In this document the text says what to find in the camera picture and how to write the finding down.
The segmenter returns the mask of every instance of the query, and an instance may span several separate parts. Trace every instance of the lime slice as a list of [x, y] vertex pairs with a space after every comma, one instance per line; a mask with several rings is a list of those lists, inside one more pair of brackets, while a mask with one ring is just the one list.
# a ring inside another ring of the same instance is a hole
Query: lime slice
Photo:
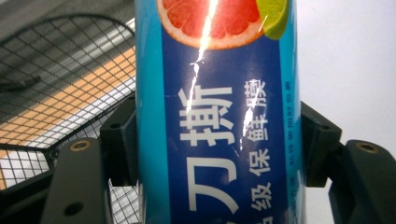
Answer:
[[289, 0], [256, 0], [263, 21], [264, 34], [278, 40], [286, 30]]

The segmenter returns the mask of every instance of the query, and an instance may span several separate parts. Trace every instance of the fruit image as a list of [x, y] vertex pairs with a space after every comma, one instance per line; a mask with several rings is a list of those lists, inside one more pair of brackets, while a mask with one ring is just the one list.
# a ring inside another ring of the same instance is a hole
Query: fruit image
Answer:
[[195, 48], [230, 49], [262, 35], [279, 39], [288, 0], [157, 0], [166, 32]]

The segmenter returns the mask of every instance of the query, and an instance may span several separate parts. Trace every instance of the white wall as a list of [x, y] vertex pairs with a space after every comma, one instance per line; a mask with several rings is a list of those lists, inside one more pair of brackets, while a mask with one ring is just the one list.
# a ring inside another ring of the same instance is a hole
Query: white wall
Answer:
[[[396, 158], [396, 1], [296, 0], [301, 98]], [[308, 224], [333, 223], [328, 189], [307, 190]]]

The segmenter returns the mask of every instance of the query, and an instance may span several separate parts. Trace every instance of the can label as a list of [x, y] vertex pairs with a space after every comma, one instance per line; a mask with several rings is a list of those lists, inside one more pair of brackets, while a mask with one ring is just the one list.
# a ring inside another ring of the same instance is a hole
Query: can label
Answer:
[[278, 42], [263, 36], [198, 57], [197, 49], [163, 30], [172, 223], [219, 217], [283, 223], [288, 200]]

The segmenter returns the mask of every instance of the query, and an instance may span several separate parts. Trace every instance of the wire grid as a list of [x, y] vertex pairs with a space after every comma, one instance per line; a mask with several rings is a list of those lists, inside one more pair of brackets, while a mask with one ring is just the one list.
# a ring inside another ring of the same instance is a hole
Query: wire grid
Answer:
[[50, 168], [42, 152], [2, 148], [0, 149], [0, 169], [0, 189], [5, 189], [46, 172]]
[[[7, 146], [0, 189], [47, 171], [52, 161], [40, 150], [98, 136], [135, 87], [130, 28], [102, 16], [63, 16], [0, 42], [0, 145]], [[12, 148], [20, 146], [34, 151]], [[109, 187], [114, 221], [138, 221], [136, 188]]]

